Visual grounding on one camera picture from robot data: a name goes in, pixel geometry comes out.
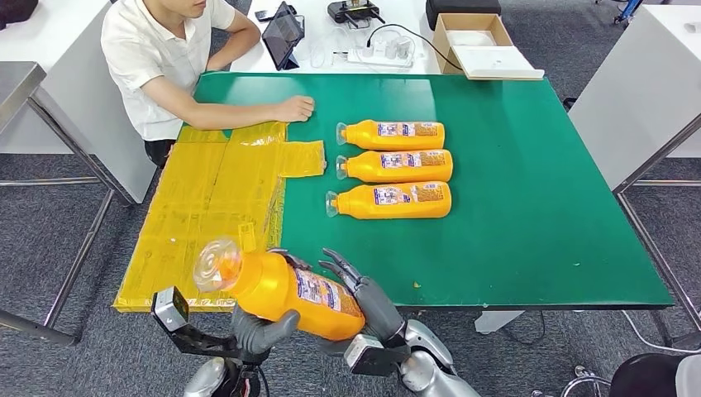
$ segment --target plastic bottle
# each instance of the plastic bottle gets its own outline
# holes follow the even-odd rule
[[[453,157],[449,151],[366,151],[356,157],[336,158],[336,176],[351,176],[364,182],[447,182],[453,174]]]
[[[418,151],[442,149],[446,130],[439,122],[374,122],[357,124],[339,122],[336,141],[352,143],[363,149],[379,151]]]
[[[327,215],[358,219],[443,218],[451,211],[451,188],[445,182],[361,185],[327,193]]]
[[[246,312],[270,321],[290,309],[298,328],[331,341],[353,338],[365,317],[345,287],[311,271],[294,269],[280,254],[241,252],[235,242],[209,242],[199,255],[193,278],[202,292],[225,290]]]

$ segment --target power strip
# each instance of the power strip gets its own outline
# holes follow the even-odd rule
[[[370,48],[348,50],[346,61],[353,64],[410,68],[414,62],[413,54],[409,52],[411,44],[411,39],[407,37],[400,37],[389,43],[376,41]]]

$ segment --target man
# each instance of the man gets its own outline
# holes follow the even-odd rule
[[[213,27],[231,37],[209,57]],[[182,121],[220,130],[309,119],[314,110],[309,97],[254,106],[194,101],[202,72],[224,68],[259,40],[253,22],[224,0],[117,0],[112,5],[103,23],[103,52],[126,114],[156,165],[165,165]]]

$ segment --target gray carpet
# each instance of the gray carpet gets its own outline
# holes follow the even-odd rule
[[[533,63],[544,68],[559,96],[576,96],[621,34],[610,26],[615,3],[591,0],[502,0],[503,20]],[[246,4],[239,4],[246,10]],[[221,37],[215,36],[221,44]],[[66,155],[2,155],[0,179],[71,176],[84,172]],[[655,172],[701,178],[698,160],[666,160]],[[0,307],[43,320],[103,196],[97,186],[0,189]],[[661,250],[701,302],[701,198],[695,189],[633,188],[630,198]],[[103,229],[62,313],[58,328],[80,332],[76,347],[0,328],[0,395],[180,395],[201,357],[177,352],[149,315],[110,307],[145,217],[146,204],[112,203]],[[452,350],[458,371],[484,396],[528,396],[540,389],[559,395],[572,368],[584,364],[610,377],[628,357],[649,351],[618,312],[546,312],[546,334],[535,345],[502,332],[475,333],[472,312],[408,312]],[[647,312],[635,313],[643,333],[660,341]],[[663,318],[672,333],[690,330],[680,309]],[[199,327],[227,330],[224,313],[194,314]],[[523,341],[541,332],[537,313],[508,328]],[[350,376],[338,360],[317,352],[300,332],[276,347],[265,363],[273,396],[407,395],[396,378]]]

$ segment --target green mat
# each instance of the green mat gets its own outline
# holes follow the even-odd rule
[[[673,303],[547,81],[449,75],[207,74],[199,102],[316,100],[291,141],[325,141],[322,177],[290,179],[282,245],[316,262],[333,248],[397,304],[492,309],[651,308]],[[364,119],[439,121],[455,160],[443,219],[328,218],[335,126]]]

